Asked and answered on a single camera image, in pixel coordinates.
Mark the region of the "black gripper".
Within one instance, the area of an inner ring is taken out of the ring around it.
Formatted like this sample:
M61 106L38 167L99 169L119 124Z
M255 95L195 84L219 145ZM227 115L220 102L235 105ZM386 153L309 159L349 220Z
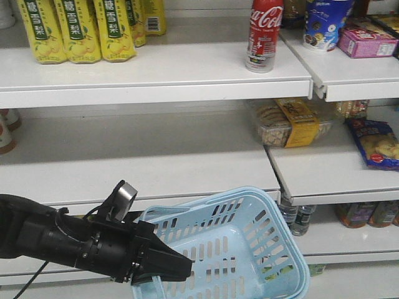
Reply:
M192 261L167 246L154 233L155 226L145 221L130 225L90 224L90 238L84 242L74 267L131 284L184 282L191 275Z

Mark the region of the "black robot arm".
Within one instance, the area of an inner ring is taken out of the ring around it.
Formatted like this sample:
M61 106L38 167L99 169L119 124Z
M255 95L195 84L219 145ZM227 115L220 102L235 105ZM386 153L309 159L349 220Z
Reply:
M69 215L25 197L1 195L1 258L28 256L132 284L184 282L192 261L163 243L145 221Z

